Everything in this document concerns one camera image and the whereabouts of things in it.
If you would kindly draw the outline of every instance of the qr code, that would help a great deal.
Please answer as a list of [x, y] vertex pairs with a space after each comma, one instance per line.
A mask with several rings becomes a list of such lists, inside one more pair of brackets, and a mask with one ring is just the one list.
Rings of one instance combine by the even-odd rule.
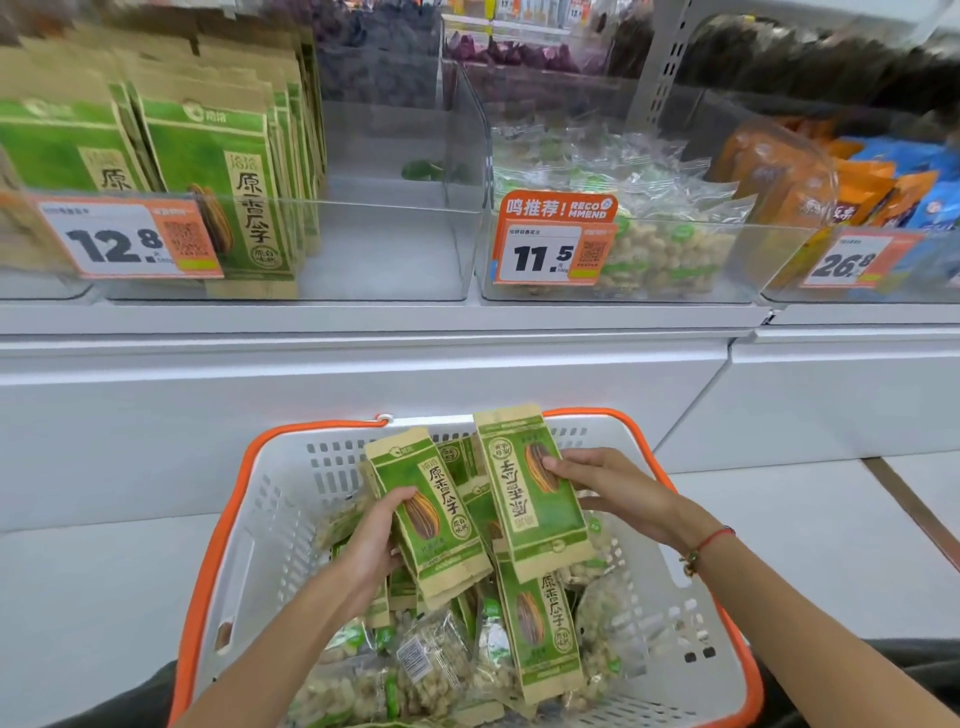
[[596, 240], [584, 241], [583, 252], [580, 253], [580, 263], [582, 265], [593, 265], [603, 260], [603, 253], [607, 250], [607, 243]]
[[204, 233], [200, 223], [179, 223], [167, 220], [163, 223], [164, 237], [170, 247], [183, 257], [206, 257]]
[[411, 682], [418, 683], [433, 671], [430, 658], [426, 656], [426, 649], [416, 637], [403, 643], [396, 650], [396, 658], [400, 660]]

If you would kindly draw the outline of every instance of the white cabinet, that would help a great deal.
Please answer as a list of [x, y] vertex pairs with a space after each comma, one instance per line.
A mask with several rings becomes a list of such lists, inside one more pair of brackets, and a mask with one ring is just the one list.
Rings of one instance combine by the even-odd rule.
[[608, 406], [657, 443], [737, 332], [0, 345], [0, 531], [220, 511], [264, 430]]
[[960, 449], [960, 328], [766, 327], [657, 450], [671, 472]]

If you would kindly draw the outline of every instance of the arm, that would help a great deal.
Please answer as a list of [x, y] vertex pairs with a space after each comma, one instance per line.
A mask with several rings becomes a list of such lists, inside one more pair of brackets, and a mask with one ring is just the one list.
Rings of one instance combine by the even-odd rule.
[[414, 492], [398, 488], [379, 500], [336, 561], [303, 585], [176, 728], [276, 728], [336, 631], [366, 611], [377, 586], [399, 566], [389, 544], [391, 521]]
[[[544, 458], [543, 464], [597, 494], [582, 499], [584, 508], [614, 513], [681, 554], [722, 527], [616, 450], [566, 450], [564, 460]], [[939, 700], [733, 536], [710, 542], [697, 573], [811, 728], [960, 728], [960, 718]]]

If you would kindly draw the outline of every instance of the red string bracelet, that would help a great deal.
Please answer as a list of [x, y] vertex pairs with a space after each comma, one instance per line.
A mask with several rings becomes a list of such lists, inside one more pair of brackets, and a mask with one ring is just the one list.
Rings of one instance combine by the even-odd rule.
[[680, 560], [684, 562], [684, 573], [687, 576], [693, 576], [693, 574], [697, 572], [697, 560], [700, 558], [700, 552], [709, 546], [713, 539], [718, 539], [727, 533], [729, 533], [731, 536], [736, 536], [736, 531], [734, 531], [728, 525], [725, 525], [723, 528], [720, 528], [707, 536], [703, 541], [700, 542], [699, 546], [686, 554], [686, 556], [681, 556]]

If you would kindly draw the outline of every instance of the price number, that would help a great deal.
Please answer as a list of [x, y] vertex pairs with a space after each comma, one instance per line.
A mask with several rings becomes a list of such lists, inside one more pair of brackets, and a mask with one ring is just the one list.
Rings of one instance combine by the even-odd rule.
[[42, 202], [38, 208], [83, 274], [92, 278], [182, 276], [143, 205]]
[[568, 225], [511, 225], [507, 229], [501, 280], [563, 283], [577, 252], [581, 230]]
[[893, 237], [844, 235], [806, 277], [806, 287], [850, 287], [893, 242]]

